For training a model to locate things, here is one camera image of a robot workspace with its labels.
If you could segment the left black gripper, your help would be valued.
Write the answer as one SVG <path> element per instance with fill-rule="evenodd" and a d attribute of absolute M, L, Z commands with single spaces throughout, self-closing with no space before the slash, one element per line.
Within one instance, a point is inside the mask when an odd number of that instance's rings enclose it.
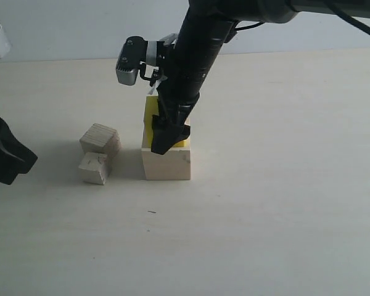
<path fill-rule="evenodd" d="M 12 134 L 6 123 L 0 123 L 0 183 L 11 185 L 19 174 L 27 174 L 37 159 L 37 155 Z"/>

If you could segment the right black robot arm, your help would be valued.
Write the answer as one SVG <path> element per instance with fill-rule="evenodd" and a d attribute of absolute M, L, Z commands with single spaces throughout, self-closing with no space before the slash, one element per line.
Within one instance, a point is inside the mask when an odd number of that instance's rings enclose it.
<path fill-rule="evenodd" d="M 240 22 L 287 23 L 300 12 L 336 15 L 370 36 L 369 1 L 189 1 L 174 45 L 159 65 L 165 80 L 157 87 L 158 115 L 152 118 L 151 151 L 163 155 L 187 139 L 185 124 L 200 97 L 200 89 L 223 44 Z"/>

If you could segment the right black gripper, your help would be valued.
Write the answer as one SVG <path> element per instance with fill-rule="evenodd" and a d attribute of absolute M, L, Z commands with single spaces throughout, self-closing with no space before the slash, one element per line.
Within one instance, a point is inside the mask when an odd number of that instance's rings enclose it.
<path fill-rule="evenodd" d="M 165 115 L 152 116 L 151 151 L 165 154 L 185 141 L 191 127 L 184 123 L 200 97 L 200 89 L 234 22 L 223 18 L 185 18 L 165 68 L 167 79 L 158 87 Z"/>

